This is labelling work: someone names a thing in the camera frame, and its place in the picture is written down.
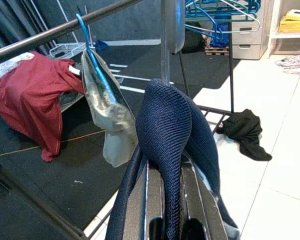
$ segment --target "gray garment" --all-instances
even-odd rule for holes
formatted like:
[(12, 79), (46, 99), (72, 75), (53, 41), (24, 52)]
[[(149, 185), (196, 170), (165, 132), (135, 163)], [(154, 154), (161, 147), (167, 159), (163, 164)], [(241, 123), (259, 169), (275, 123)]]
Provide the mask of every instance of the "gray garment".
[(138, 144), (135, 118), (120, 91), (118, 81), (110, 72), (106, 62), (94, 51), (92, 52), (117, 102), (110, 101), (103, 83), (95, 73), (86, 49), (81, 56), (84, 94), (90, 107), (93, 123), (105, 130), (103, 157), (113, 167), (118, 167), (130, 160)]

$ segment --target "black cloth on floor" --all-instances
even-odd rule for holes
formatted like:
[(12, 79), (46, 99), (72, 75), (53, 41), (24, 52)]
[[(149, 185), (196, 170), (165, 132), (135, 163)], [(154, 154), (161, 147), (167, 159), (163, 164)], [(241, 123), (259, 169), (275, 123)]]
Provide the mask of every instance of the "black cloth on floor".
[(256, 160), (270, 161), (272, 156), (260, 146), (259, 134), (262, 132), (260, 117), (246, 109), (233, 113), (224, 120), (223, 127), (218, 127), (218, 134), (225, 134), (240, 144), (240, 153)]

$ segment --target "white cable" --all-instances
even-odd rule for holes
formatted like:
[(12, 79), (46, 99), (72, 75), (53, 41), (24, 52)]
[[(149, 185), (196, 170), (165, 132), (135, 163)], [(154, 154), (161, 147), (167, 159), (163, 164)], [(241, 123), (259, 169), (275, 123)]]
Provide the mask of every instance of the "white cable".
[(300, 55), (289, 56), (274, 63), (280, 67), (284, 73), (300, 75)]

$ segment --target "white tile floor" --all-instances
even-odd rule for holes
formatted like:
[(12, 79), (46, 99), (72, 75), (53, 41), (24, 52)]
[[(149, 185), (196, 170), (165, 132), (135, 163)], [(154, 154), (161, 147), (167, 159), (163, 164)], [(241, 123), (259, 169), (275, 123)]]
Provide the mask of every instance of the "white tile floor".
[[(282, 58), (242, 60), (234, 70), (235, 111), (248, 108), (260, 117), (260, 145), (273, 159), (254, 161), (233, 140), (214, 136), (221, 194), (242, 240), (300, 239), (300, 76), (281, 72), (274, 61)], [(229, 110), (229, 79), (220, 89), (203, 88), (194, 101)], [(207, 120), (219, 118), (209, 113)], [(95, 239), (105, 232), (106, 226)]]

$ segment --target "blue plastic hanger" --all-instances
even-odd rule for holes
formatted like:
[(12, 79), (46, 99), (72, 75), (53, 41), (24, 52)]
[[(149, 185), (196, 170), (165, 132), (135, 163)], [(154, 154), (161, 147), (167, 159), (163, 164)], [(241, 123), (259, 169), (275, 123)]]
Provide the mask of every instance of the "blue plastic hanger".
[(114, 93), (113, 93), (113, 91), (112, 91), (105, 75), (103, 74), (102, 70), (100, 69), (95, 55), (93, 54), (93, 52), (90, 49), (90, 42), (89, 42), (87, 27), (86, 27), (86, 25), (85, 25), (85, 23), (84, 23), (81, 15), (79, 13), (77, 13), (75, 16), (76, 16), (76, 18), (78, 19), (78, 21), (81, 25), (83, 35), (84, 35), (84, 38), (85, 38), (86, 51), (87, 51), (88, 56), (91, 59), (91, 62), (93, 64), (95, 74), (100, 78), (100, 81), (103, 83), (104, 88), (105, 88), (106, 92), (108, 93), (111, 102), (116, 103), (117, 102), (116, 97), (115, 97), (115, 95), (114, 95)]

